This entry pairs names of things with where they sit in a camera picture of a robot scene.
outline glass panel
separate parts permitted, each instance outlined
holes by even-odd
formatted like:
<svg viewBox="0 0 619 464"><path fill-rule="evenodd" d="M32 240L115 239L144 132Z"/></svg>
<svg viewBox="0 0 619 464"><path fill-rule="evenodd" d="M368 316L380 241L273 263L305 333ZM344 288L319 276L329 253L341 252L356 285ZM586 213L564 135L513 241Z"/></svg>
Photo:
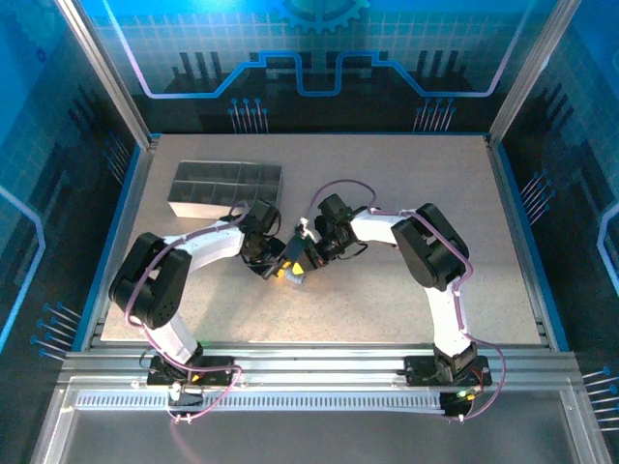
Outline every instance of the glass panel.
<svg viewBox="0 0 619 464"><path fill-rule="evenodd" d="M26 462L133 140L52 1L0 2L0 62L0 462Z"/></svg>
<svg viewBox="0 0 619 464"><path fill-rule="evenodd" d="M487 131L554 5L82 3L151 131L223 133Z"/></svg>
<svg viewBox="0 0 619 464"><path fill-rule="evenodd" d="M504 140L571 348L604 362L619 349L618 18L582 2Z"/></svg>

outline blue edge trim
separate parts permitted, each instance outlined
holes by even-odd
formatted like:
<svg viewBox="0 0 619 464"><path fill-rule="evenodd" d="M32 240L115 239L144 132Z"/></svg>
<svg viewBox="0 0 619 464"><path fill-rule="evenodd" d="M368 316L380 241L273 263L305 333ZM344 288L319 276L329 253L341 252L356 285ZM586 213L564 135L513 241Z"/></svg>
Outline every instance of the blue edge trim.
<svg viewBox="0 0 619 464"><path fill-rule="evenodd" d="M473 135L473 133L462 133L461 135ZM542 264L542 258L540 257L540 253L538 252L538 248L535 244L535 239L533 237L533 231L531 230L531 226L529 225L529 222L526 220L526 213L524 211L524 206L522 205L522 200L520 199L520 195L518 194L516 178L514 177L514 172L512 171L512 167L510 166L510 162L507 158L507 153L505 152L505 148L503 147L502 143L498 145L497 152L498 152L499 158L501 159L501 163L503 164L503 168L505 169L505 174L506 174L507 181L508 181L508 187L510 188L512 197L514 198L514 202L516 204L516 213L518 216L518 220L522 224L522 230L524 231L524 240L531 253L531 258L533 260L533 266L535 268L535 271L536 271L536 274L539 280L540 288L542 290L542 295L544 296L546 311L550 319L550 324L552 325L552 331L554 332L554 336L557 341L557 347L559 348L560 351L570 351L570 347L568 345L568 339L565 336L565 331L563 330L563 324L561 323L561 317L559 316L556 303L554 302L554 298L552 297L550 285L545 276L544 266ZM93 283L90 287L90 292L88 293L88 298L86 300L86 305L84 306L84 311L81 317L81 322L79 324L79 327L77 328L77 333L75 335L75 340L74 340L74 344L72 347L73 351L79 351L78 347L81 346L84 340L84 337L86 336L86 331L88 329L90 318L92 317L93 311L95 309L95 300L97 299L99 289L102 285L103 271L105 269L105 264L107 263L107 260L109 259L109 253L111 252L112 244L114 243L116 232L118 231L118 226L120 224L120 217L123 213L123 209L125 208L125 203L127 202L127 197L129 195L129 187L131 186L133 174L135 173L137 161L139 159L139 154L140 154L139 147L136 146L135 150L133 151L133 157L132 157L132 162L129 166L129 171L127 172L127 176L125 177L125 184L123 185L123 188L120 193L120 197L118 199L118 204L116 205L116 211L114 212L114 218L112 219L112 223L109 226L109 231L107 232L107 238L105 240L105 245L103 247L102 257L99 261L99 265L97 266L97 271L95 272L95 277L93 278Z"/></svg>
<svg viewBox="0 0 619 464"><path fill-rule="evenodd" d="M505 169L507 182L508 182L512 197L514 198L514 203L516 204L516 212L518 215L518 219L520 223L522 224L522 230L524 231L524 240L531 253L531 258L533 260L533 267L535 268L535 272L537 274L537 278L540 283L540 289L542 290L542 295L544 296L546 312L548 313L548 318L550 319L550 325L552 326L552 331L554 332L554 337L557 341L557 347L559 348L560 351L570 351L570 345L568 344L568 339L565 337L565 331L563 330L563 324L561 323L561 317L559 316L557 305L554 302L554 298L552 297L552 291L550 290L550 284L548 283L548 279L545 276L544 265L542 264L542 258L540 257L540 253L538 252L538 247L535 244L535 238L533 237L533 231L531 230L529 221L526 218L526 213L524 211L524 205L522 204L518 186L516 184L516 178L514 177L514 172L512 171L510 161L507 158L507 152L505 151L505 147L503 147L502 143L499 143L497 152L499 154L499 158L501 159L501 163L503 164L503 168Z"/></svg>
<svg viewBox="0 0 619 464"><path fill-rule="evenodd" d="M109 225L109 230L107 231L107 238L105 239L105 245L103 246L101 259L99 260L99 265L97 266L97 271L95 272L95 277L93 278L93 283L90 286L90 292L88 292L88 298L86 299L86 304L84 305L84 311L81 315L79 326L77 327L74 344L71 347L72 351L80 351L81 344L84 341L86 331L88 330L90 319L93 316L93 311L95 310L95 301L97 300L97 295L99 294L99 289L101 288L103 282L103 272L105 271L105 265L107 264L107 260L109 259L109 253L112 250L112 245L114 244L114 239L116 238L116 233L118 232L118 226L120 225L120 216L123 214L125 204L127 203L129 188L132 184L133 175L135 174L135 169L137 167L137 161L139 160L139 155L140 149L136 145L135 149L133 150L132 161L129 164L129 169L127 171L127 175L125 176L123 188L121 189L120 196L118 197L118 203L116 204L116 210L114 211L112 223Z"/></svg>

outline gear graphic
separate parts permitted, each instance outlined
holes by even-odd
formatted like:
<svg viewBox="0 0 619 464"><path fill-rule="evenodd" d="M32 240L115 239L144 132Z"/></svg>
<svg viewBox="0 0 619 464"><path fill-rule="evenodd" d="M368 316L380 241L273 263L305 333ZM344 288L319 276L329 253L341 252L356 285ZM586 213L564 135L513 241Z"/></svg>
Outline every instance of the gear graphic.
<svg viewBox="0 0 619 464"><path fill-rule="evenodd" d="M336 32L338 26L347 27L350 19L359 19L368 0L275 0L274 7L290 27L301 27L320 34L325 30Z"/></svg>
<svg viewBox="0 0 619 464"><path fill-rule="evenodd" d="M0 12L11 12L22 31L37 46L53 37L59 17L53 0L0 0Z"/></svg>

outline enclosure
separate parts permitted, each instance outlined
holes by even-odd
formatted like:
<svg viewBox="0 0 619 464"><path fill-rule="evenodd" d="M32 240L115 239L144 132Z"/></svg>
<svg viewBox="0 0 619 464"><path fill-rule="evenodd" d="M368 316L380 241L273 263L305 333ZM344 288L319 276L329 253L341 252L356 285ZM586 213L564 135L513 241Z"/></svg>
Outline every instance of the enclosure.
<svg viewBox="0 0 619 464"><path fill-rule="evenodd" d="M616 461L615 3L0 2L0 460L402 462L435 440L424 462ZM436 321L399 250L370 245L302 284L239 258L193 272L179 314L245 373L169 428L148 341L108 296L135 240L262 199L286 241L337 179L385 211L435 204L466 242L468 330L505 352L496 403L462 427L415 414L455 390L398 375ZM480 353L495 392L502 355Z"/></svg>

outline beige table surface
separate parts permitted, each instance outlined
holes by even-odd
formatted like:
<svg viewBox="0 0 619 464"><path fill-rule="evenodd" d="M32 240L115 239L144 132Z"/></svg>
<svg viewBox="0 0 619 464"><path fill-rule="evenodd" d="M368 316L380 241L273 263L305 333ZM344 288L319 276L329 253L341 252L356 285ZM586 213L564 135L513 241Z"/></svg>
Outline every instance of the beige table surface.
<svg viewBox="0 0 619 464"><path fill-rule="evenodd" d="M314 192L342 177L373 186L377 206L385 210L436 204L468 244L475 267L463 289L472 334L501 343L539 343L480 136L164 135L131 244L145 231L178 235L212 222L176 217L167 204L180 160L280 164L279 237L284 241ZM355 186L335 186L327 194L331 192L353 208L369 199ZM433 335L423 288L408 273L401 255L382 245L310 274L303 285L281 278L264 281L239 258L223 260L190 276L180 311L200 340L424 343ZM103 339L140 339L140 335L124 326L122 313L113 304Z"/></svg>

